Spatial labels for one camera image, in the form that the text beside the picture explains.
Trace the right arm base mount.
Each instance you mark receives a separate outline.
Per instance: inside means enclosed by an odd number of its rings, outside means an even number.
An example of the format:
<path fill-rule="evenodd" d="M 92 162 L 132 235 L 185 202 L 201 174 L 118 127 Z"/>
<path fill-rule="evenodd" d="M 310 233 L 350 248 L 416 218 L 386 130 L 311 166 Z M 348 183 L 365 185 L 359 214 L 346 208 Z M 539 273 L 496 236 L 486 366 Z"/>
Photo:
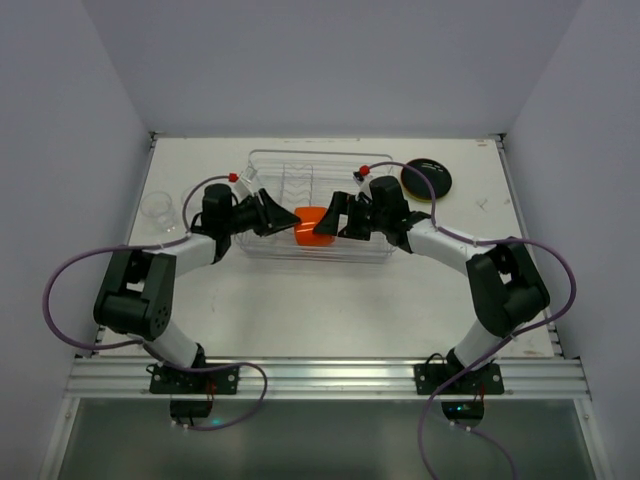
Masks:
<path fill-rule="evenodd" d="M 434 353 L 426 360 L 413 365 L 416 393 L 431 395 L 463 370 L 452 354 Z M 485 400 L 488 395 L 505 393 L 500 367 L 491 360 L 477 370 L 472 370 L 450 382 L 441 392 L 447 397 L 459 396 L 461 400 L 442 400 L 440 408 L 445 418 L 455 426 L 477 427 L 485 416 Z"/>

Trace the clear glass cup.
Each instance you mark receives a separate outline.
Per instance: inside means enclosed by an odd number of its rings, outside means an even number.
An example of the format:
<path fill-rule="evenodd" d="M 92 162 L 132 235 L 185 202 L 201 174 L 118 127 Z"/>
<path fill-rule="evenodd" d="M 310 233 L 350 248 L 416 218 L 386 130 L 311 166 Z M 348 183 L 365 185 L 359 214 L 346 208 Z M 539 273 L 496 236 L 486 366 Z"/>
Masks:
<path fill-rule="evenodd" d="M 204 186 L 197 188 L 195 185 L 191 185 L 181 194 L 180 213 L 188 225 L 190 225 L 193 218 L 202 211 L 204 189 Z"/>
<path fill-rule="evenodd" d="M 142 198 L 139 210 L 159 232 L 170 232 L 176 226 L 176 210 L 172 197 L 167 192 L 148 193 Z"/>

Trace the orange plate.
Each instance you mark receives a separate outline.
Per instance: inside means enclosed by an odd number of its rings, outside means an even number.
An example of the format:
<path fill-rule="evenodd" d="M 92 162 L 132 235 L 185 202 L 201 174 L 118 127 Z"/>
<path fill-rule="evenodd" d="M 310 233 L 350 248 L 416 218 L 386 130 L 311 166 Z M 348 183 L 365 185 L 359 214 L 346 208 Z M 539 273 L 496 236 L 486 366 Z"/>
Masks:
<path fill-rule="evenodd" d="M 430 192 L 426 183 L 420 176 L 411 174 L 402 174 L 399 177 L 400 184 L 404 190 L 404 193 L 409 197 L 418 197 L 423 199 L 430 199 Z"/>

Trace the green plate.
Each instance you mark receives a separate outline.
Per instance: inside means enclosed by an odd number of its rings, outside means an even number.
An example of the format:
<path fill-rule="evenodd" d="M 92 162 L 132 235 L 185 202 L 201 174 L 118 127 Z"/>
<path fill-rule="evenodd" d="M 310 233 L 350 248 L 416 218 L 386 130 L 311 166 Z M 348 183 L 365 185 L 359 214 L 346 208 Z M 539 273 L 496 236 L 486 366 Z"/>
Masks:
<path fill-rule="evenodd" d="M 434 203 L 437 204 L 439 199 L 423 199 L 423 198 L 418 198 L 418 197 L 410 197 L 410 200 L 413 202 L 416 202 L 420 205 L 433 205 Z"/>

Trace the black plate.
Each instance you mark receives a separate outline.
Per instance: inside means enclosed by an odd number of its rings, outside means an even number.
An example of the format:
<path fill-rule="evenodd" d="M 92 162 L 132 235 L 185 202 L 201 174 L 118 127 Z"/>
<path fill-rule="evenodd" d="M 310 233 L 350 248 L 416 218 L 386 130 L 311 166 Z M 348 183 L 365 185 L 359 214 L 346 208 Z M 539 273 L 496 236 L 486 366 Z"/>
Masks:
<path fill-rule="evenodd" d="M 453 185 L 449 170 L 441 163 L 428 159 L 417 158 L 410 160 L 407 165 L 419 171 L 426 177 L 435 193 L 435 198 L 440 199 L 449 193 Z M 403 169 L 400 174 L 400 183 L 405 191 L 414 199 L 428 202 L 431 200 L 431 191 L 424 180 L 413 170 Z"/>

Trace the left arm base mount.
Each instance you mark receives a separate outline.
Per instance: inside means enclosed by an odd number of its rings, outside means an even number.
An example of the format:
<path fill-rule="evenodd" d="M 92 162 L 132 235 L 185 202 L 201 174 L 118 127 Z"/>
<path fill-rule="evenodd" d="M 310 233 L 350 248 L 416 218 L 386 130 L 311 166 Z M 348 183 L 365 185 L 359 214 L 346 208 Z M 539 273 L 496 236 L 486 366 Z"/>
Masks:
<path fill-rule="evenodd" d="M 200 395 L 202 399 L 172 399 L 169 401 L 170 418 L 190 427 L 202 424 L 212 413 L 218 395 L 235 395 L 239 376 L 238 367 L 211 373 L 187 373 L 159 364 L 150 364 L 146 372 L 151 375 L 149 391 L 155 395 Z"/>

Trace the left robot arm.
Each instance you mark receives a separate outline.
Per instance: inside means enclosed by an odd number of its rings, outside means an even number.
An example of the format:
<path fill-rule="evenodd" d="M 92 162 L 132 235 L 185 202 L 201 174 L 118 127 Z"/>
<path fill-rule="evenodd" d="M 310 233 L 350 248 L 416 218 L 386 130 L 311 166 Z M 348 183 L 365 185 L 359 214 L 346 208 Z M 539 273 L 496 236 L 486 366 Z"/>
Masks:
<path fill-rule="evenodd" d="M 300 218 L 279 205 L 265 189 L 235 202 L 229 186 L 204 191 L 194 231 L 170 247 L 119 248 L 111 256 L 94 303 L 96 323 L 140 342 L 163 364 L 185 373 L 204 369 L 201 345 L 172 317 L 175 281 L 220 261 L 232 237 L 252 231 L 265 237 L 290 229 Z"/>

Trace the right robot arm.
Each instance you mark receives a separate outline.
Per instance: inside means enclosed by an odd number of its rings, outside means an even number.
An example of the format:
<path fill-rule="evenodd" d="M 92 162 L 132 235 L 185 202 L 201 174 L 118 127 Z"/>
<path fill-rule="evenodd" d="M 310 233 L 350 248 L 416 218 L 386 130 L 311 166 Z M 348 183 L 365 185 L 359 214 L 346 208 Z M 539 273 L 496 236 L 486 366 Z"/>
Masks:
<path fill-rule="evenodd" d="M 335 192 L 314 232 L 360 241 L 379 232 L 392 246 L 436 260 L 466 276 L 476 320 L 447 353 L 443 379 L 470 367 L 550 303 L 549 292 L 524 244 L 482 246 L 463 241 L 459 233 L 443 233 L 433 225 L 430 214 L 410 209 L 392 176 L 364 182 L 356 195 Z"/>

